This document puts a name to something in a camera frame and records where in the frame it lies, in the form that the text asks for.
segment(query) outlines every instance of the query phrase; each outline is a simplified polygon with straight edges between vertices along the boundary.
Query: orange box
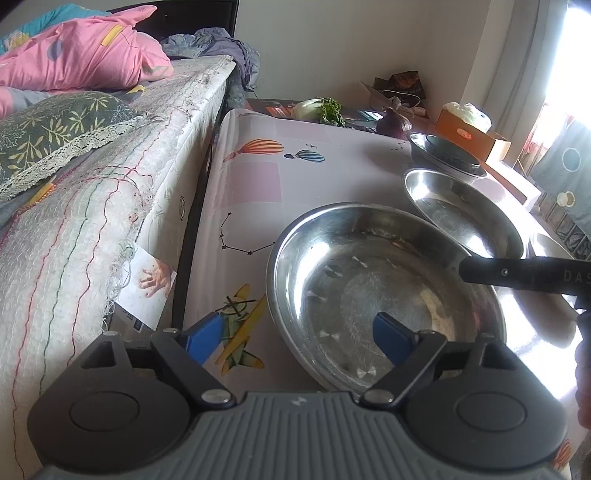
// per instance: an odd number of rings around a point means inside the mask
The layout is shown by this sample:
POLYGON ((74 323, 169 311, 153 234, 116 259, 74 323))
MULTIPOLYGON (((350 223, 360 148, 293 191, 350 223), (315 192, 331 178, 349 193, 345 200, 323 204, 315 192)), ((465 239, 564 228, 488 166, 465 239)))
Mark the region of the orange box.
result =
POLYGON ((445 109, 439 114, 435 133, 467 150, 481 162, 503 160, 511 146, 511 142, 499 134, 483 133, 445 109))

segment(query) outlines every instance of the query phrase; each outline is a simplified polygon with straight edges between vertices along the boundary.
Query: metal screw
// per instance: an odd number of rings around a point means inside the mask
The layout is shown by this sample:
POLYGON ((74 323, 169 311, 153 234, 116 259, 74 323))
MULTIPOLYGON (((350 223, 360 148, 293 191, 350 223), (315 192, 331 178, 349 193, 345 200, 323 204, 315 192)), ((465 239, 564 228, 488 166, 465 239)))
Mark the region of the metal screw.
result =
POLYGON ((228 390, 212 388, 211 390, 206 390, 203 392, 201 394, 201 399, 204 402, 211 403, 213 405, 223 405, 232 399, 232 394, 228 390))
POLYGON ((394 401, 394 395, 388 390, 382 390, 381 388, 373 388, 363 394, 363 399, 374 405, 387 405, 394 401))

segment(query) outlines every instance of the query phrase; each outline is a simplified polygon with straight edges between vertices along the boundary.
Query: lace trim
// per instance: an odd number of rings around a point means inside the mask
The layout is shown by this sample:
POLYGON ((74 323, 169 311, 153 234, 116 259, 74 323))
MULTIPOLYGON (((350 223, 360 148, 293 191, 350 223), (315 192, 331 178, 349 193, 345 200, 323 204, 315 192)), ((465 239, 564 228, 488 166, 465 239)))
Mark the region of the lace trim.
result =
POLYGON ((12 175, 0 185, 0 202, 10 200, 21 192, 33 187, 39 180, 46 179, 66 165, 72 158, 78 157, 93 148, 99 148, 112 142, 120 135, 150 123, 154 118, 148 115, 135 116, 125 122, 91 130, 76 137, 61 148, 54 150, 29 168, 12 175))

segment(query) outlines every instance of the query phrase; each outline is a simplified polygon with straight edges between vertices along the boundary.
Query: red onion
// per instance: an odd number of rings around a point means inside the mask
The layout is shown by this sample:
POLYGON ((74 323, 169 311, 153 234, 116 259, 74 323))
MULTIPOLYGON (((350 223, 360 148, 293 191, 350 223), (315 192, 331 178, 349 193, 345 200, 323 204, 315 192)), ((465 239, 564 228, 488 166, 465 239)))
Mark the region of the red onion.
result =
POLYGON ((412 128, 411 122, 403 114, 393 108, 386 108, 386 116, 378 121, 376 130, 386 137, 407 139, 407 132, 412 128))

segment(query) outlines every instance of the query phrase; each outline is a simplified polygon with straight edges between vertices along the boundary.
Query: white wall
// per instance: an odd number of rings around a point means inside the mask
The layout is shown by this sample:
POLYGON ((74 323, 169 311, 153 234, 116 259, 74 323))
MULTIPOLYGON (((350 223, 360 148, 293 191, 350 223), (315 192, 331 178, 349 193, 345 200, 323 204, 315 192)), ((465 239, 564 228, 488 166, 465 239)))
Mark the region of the white wall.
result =
POLYGON ((515 0, 491 0, 482 38, 461 103, 481 108, 491 89, 511 23, 515 0))
POLYGON ((415 67, 432 3, 240 0, 236 37, 261 52, 259 97, 343 98, 353 82, 415 67))
POLYGON ((460 102, 488 16, 491 0, 437 0, 426 22, 418 71, 429 116, 460 102))

